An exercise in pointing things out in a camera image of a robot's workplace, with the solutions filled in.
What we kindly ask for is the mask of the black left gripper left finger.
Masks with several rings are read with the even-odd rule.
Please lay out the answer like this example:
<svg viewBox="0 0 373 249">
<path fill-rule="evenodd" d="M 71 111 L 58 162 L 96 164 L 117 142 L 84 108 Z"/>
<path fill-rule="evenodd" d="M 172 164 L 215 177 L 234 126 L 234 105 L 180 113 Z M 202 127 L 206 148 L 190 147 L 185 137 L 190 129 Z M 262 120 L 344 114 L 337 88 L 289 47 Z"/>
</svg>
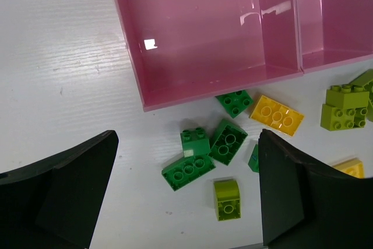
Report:
<svg viewBox="0 0 373 249">
<path fill-rule="evenodd" d="M 118 144 L 108 130 L 1 173 L 1 248 L 89 248 Z"/>
</svg>

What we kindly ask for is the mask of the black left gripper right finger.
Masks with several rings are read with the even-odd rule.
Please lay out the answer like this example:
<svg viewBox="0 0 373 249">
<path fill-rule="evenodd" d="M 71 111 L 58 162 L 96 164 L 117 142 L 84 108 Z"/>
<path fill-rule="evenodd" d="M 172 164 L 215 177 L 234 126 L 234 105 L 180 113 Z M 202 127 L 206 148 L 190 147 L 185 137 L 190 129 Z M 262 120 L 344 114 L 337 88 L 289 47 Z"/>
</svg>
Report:
<svg viewBox="0 0 373 249">
<path fill-rule="evenodd" d="M 268 248 L 372 248 L 372 179 L 355 178 L 259 136 L 263 244 Z"/>
</svg>

